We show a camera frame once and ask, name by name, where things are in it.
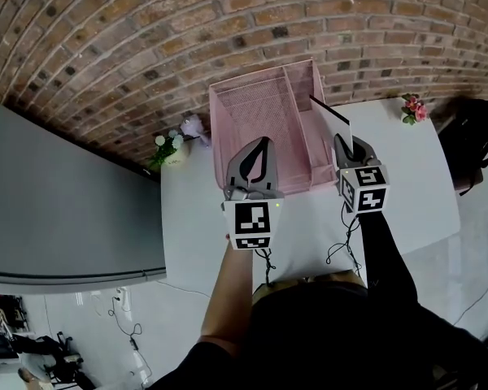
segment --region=wire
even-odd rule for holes
[[[117,323],[117,326],[118,328],[120,329],[121,332],[123,332],[126,336],[128,336],[129,338],[132,338],[134,335],[142,335],[143,333],[143,328],[141,326],[140,323],[134,323],[133,325],[133,330],[132,330],[132,333],[128,333],[126,332],[120,325],[120,321],[118,320],[117,318],[117,313],[115,312],[115,304],[114,304],[114,301],[117,301],[119,300],[118,297],[112,297],[112,309],[109,309],[108,310],[108,316],[113,316],[114,319],[115,319],[115,323]]]
[[[50,322],[49,322],[49,311],[47,310],[47,298],[46,298],[46,295],[43,295],[43,300],[45,301],[46,303],[46,317],[47,317],[47,326],[49,327],[49,333],[50,333],[50,337],[52,339],[54,339],[54,336],[52,335],[52,330],[50,329]]]
[[[457,320],[454,322],[454,326],[457,325],[457,323],[464,317],[464,314],[466,314],[469,310],[471,310],[486,294],[488,293],[488,287],[486,288],[485,292],[477,299],[472,305],[470,305],[462,314],[457,318]]]
[[[203,295],[203,296],[207,297],[208,299],[211,298],[211,296],[207,295],[206,293],[196,292],[194,290],[187,290],[187,289],[178,288],[177,286],[172,286],[171,284],[168,284],[168,283],[159,282],[158,280],[156,280],[156,283],[163,284],[164,286],[168,286],[169,288],[172,288],[172,289],[181,290],[182,292],[195,293],[196,295]]]
[[[125,288],[125,290],[126,290],[126,291],[128,292],[128,294],[129,294],[129,304],[130,304],[130,306],[132,307],[132,289]],[[117,291],[118,293],[121,293],[121,289],[120,289],[120,288],[117,288],[117,289],[116,289],[116,291]],[[131,309],[129,309],[129,310],[124,310],[124,309],[123,309],[123,305],[120,305],[120,308],[121,308],[121,310],[123,310],[123,312],[125,312],[126,314],[127,314],[128,312],[132,312],[132,310],[131,310]]]
[[[272,265],[271,260],[269,259],[269,256],[271,256],[271,249],[268,249],[268,251],[266,251],[266,249],[261,250],[264,252],[264,254],[260,254],[257,249],[255,249],[255,254],[266,261],[266,285],[271,286],[271,284],[269,283],[269,272],[271,269],[276,270],[277,267]]]
[[[325,262],[327,264],[331,264],[331,257],[334,256],[338,251],[340,251],[341,249],[343,249],[345,247],[346,251],[348,252],[349,256],[351,257],[352,259],[352,262],[354,264],[354,267],[355,267],[355,273],[356,275],[362,279],[361,277],[361,274],[359,273],[359,271],[362,269],[362,265],[358,263],[358,260],[356,260],[356,256],[355,254],[352,252],[352,248],[350,246],[350,241],[351,241],[351,235],[354,231],[356,231],[358,228],[359,228],[359,221],[358,221],[358,225],[356,225],[356,227],[353,228],[353,225],[355,223],[355,221],[358,219],[358,217],[354,217],[351,221],[351,223],[349,225],[347,225],[343,219],[343,211],[345,210],[345,202],[343,202],[343,206],[342,206],[342,224],[347,228],[347,233],[346,233],[346,241],[345,243],[336,243],[336,244],[333,244],[331,245],[328,249],[327,249],[327,258],[325,259]]]
[[[142,335],[143,334],[143,327],[141,326],[140,323],[134,323],[133,330],[132,330],[131,333],[126,332],[121,327],[120,321],[117,318],[117,313],[115,312],[115,301],[119,301],[119,300],[120,299],[118,297],[114,297],[114,296],[112,297],[112,309],[109,309],[107,313],[108,313],[109,316],[113,316],[114,317],[115,323],[117,323],[117,327],[120,329],[121,332],[123,332],[130,339],[130,344],[133,346],[134,351],[139,354],[139,356],[145,362],[146,368],[148,368],[148,371],[150,372],[150,374],[141,383],[141,390],[144,390],[145,383],[148,382],[148,379],[154,374],[154,372],[150,368],[150,365],[148,364],[148,362],[146,361],[146,359],[143,357],[143,354],[141,354],[141,352],[139,351],[139,348],[137,347],[137,343],[136,343],[135,339],[133,338],[134,335]]]
[[[150,372],[150,374],[143,380],[143,382],[141,383],[141,390],[144,390],[145,388],[145,383],[148,383],[148,379],[154,375],[154,372],[152,371],[152,369],[150,368],[150,366],[148,365],[148,362],[146,362],[146,359],[143,357],[143,354],[141,354],[141,352],[139,351],[139,349],[136,349],[136,353],[139,354],[139,357],[142,358],[142,360],[145,362],[146,364],[146,368],[148,368],[148,371]]]

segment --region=pink flower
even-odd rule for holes
[[[420,104],[416,109],[416,121],[426,120],[428,113],[426,107],[423,104]]]
[[[410,109],[410,111],[412,112],[415,112],[418,106],[419,106],[419,102],[416,97],[410,97],[410,100],[405,102],[405,107]]]

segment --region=person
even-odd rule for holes
[[[487,389],[488,349],[418,303],[380,212],[359,223],[368,288],[348,271],[252,295],[253,251],[229,243],[197,344],[150,388]]]
[[[25,357],[21,362],[22,364],[26,362]],[[29,362],[26,362],[26,364],[28,367],[24,366],[18,369],[18,375],[27,384],[28,390],[51,390],[54,388],[43,364],[40,365],[37,360],[30,360]]]
[[[0,296],[0,321],[15,329],[24,328],[24,321],[16,319],[17,301],[12,296]]]
[[[18,374],[22,379],[29,380],[24,379],[26,383],[30,383],[34,378],[42,387],[44,384],[48,387],[52,374],[59,382],[76,383],[82,390],[96,388],[79,369],[79,364],[83,362],[80,354],[64,351],[61,344],[49,336],[42,336],[37,340],[17,335],[13,337],[10,345],[24,367]]]

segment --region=pink desk organizer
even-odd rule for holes
[[[221,189],[232,157],[263,136],[275,144],[278,189],[285,195],[336,184],[331,141],[321,131],[325,123],[312,110],[309,95],[325,101],[312,60],[210,85],[213,157]]]

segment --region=brick wall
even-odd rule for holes
[[[0,102],[137,163],[210,83],[308,58],[331,105],[488,98],[488,0],[0,0]]]

